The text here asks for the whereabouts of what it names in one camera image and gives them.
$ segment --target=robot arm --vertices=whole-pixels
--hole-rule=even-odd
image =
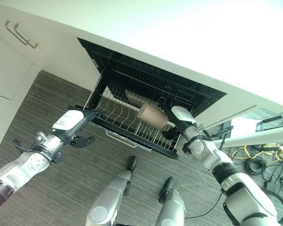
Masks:
[[[198,158],[220,184],[226,195],[224,210],[234,225],[280,225],[275,207],[266,194],[248,175],[240,173],[233,161],[212,141],[201,135],[196,121],[185,108],[162,106],[162,109],[188,141],[184,151]]]
[[[52,127],[48,136],[39,132],[31,148],[15,147],[24,151],[21,156],[0,169],[0,206],[17,190],[25,185],[34,175],[46,170],[50,163],[62,162],[60,149],[70,144],[74,147],[86,147],[93,137],[78,137],[75,134],[93,120],[100,111],[66,112]]]

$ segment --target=cable bundle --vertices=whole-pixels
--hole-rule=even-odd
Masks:
[[[258,166],[257,169],[252,168],[251,164],[255,164]],[[251,175],[260,175],[266,170],[266,161],[261,157],[249,158],[245,161],[245,170]]]

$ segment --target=open dishwasher door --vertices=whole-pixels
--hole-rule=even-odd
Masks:
[[[105,47],[79,41],[101,74],[88,107],[105,113],[93,123],[124,137],[124,141],[133,141],[133,145],[178,158],[176,145],[180,137],[167,140],[162,135],[174,124],[168,121],[163,129],[156,129],[137,118],[140,107],[144,103],[154,107],[182,106],[196,117],[225,95]]]

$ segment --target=gray carpet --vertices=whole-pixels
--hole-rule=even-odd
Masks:
[[[50,133],[53,123],[65,113],[67,106],[84,105],[89,94],[79,86],[41,72],[0,145],[0,168],[19,156],[10,140],[18,138],[23,146],[30,146],[37,132]],[[91,125],[80,134],[94,135],[96,141],[85,149],[65,146],[62,164],[51,165],[36,175],[2,205],[0,226],[84,226],[89,208],[102,189],[126,168],[131,155],[136,155],[138,164],[130,194],[123,198],[118,223],[155,225],[161,208],[158,193],[169,176],[177,179],[175,189],[185,201],[187,217],[208,211],[219,197],[219,184],[190,155],[176,161],[157,152],[132,149]],[[259,186],[263,185],[261,176],[254,179]],[[208,215],[186,220],[185,225],[230,226],[223,211],[224,199],[222,197]],[[275,202],[275,205],[281,215],[281,204]]]

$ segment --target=dishwasher rack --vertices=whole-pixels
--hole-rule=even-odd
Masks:
[[[174,127],[169,121],[159,130],[138,119],[137,113],[144,103],[157,108],[159,104],[181,106],[196,117],[226,95],[95,43],[78,40],[100,72],[86,106],[105,112],[92,123],[145,149],[178,158],[179,137],[167,140],[162,135],[162,131]]]
[[[193,97],[190,96],[190,100],[188,100],[176,94],[173,95],[169,92],[169,86],[165,86],[163,89],[157,88],[147,83],[145,78],[141,80],[141,78],[137,78],[137,74],[129,76],[124,73],[124,70],[113,70],[112,76],[114,79],[107,83],[107,87],[101,94],[100,101],[95,108],[96,110],[105,111],[99,118],[132,135],[138,136],[169,151],[176,152],[175,148],[179,138],[167,140],[162,135],[162,131],[168,131],[175,125],[168,121],[165,127],[159,130],[138,119],[137,113],[144,103],[158,108],[159,102],[164,103],[170,98],[176,102],[186,101],[192,103]],[[149,92],[148,98],[136,94],[136,87]]]

